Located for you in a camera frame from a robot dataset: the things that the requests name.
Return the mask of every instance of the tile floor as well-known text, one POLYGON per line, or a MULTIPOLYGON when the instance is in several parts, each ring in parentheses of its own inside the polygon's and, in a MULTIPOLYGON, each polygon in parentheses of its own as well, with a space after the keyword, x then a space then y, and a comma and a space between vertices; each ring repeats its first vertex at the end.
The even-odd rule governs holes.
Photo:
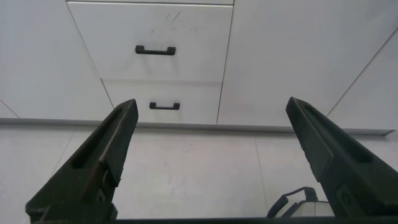
MULTIPOLYGON (((26 202, 93 130, 0 124, 0 223, 28 223, 26 202)), ((356 139, 398 170, 398 134, 356 139)), ((303 186, 326 200, 294 134, 137 129, 113 202, 118 218, 264 217, 303 186)))

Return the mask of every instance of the cable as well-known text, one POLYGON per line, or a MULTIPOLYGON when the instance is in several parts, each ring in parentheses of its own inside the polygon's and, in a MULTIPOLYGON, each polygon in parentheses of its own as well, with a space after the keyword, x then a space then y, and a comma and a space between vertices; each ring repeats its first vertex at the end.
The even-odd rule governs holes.
POLYGON ((304 190, 306 202, 318 201, 315 189, 313 189, 312 187, 302 187, 290 193, 283 194, 282 196, 280 196, 280 198, 275 202, 275 204, 269 209, 267 218, 274 218, 278 214, 278 212, 289 202, 287 196, 296 194, 297 192, 300 192, 302 190, 304 190))

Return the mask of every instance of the kitchen cabinet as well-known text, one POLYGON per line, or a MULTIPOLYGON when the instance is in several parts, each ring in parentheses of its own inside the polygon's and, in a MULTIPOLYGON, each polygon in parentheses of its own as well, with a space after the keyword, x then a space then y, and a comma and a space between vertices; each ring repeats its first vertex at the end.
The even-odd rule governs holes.
POLYGON ((0 98, 20 118, 102 120, 110 100, 65 0, 5 0, 0 98))
POLYGON ((221 83, 104 80, 104 85, 114 105, 131 98, 136 99, 140 122, 173 124, 216 124, 217 122, 221 83))
POLYGON ((103 79, 223 81, 232 6, 68 5, 103 79))
POLYGON ((384 0, 235 0, 218 124, 290 126, 291 96, 328 114, 398 27, 397 11, 384 0))
POLYGON ((182 4, 234 4, 234 0, 73 0, 85 2, 146 2, 146 3, 182 3, 182 4))
POLYGON ((342 128, 398 129, 398 32, 329 114, 342 128))

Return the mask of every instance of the black drawer handle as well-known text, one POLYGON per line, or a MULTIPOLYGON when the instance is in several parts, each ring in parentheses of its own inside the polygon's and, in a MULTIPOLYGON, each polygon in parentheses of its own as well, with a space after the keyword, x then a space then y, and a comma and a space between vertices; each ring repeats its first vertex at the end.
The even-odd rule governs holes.
POLYGON ((149 108, 152 110, 179 110, 180 109, 180 103, 174 103, 173 107, 162 107, 158 106, 156 107, 155 102, 150 102, 149 103, 149 108))
POLYGON ((136 46, 137 54, 154 54, 154 55, 175 55, 175 47, 167 47, 166 51, 161 50, 145 50, 145 47, 142 45, 136 46))

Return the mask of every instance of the drawer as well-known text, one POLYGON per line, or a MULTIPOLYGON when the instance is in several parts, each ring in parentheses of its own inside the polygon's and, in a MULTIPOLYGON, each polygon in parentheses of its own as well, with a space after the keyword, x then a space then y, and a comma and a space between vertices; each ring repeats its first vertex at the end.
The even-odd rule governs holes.
POLYGON ((234 4, 234 0, 73 0, 94 2, 157 2, 157 3, 189 3, 189 4, 234 4))
POLYGON ((101 78, 222 82, 232 6, 68 2, 101 78))
POLYGON ((136 99, 138 122, 176 124, 216 124, 217 122, 221 83, 204 85, 104 80, 104 85, 114 106, 129 99, 136 99), (151 109, 150 103, 156 103, 153 106, 159 109, 151 109))

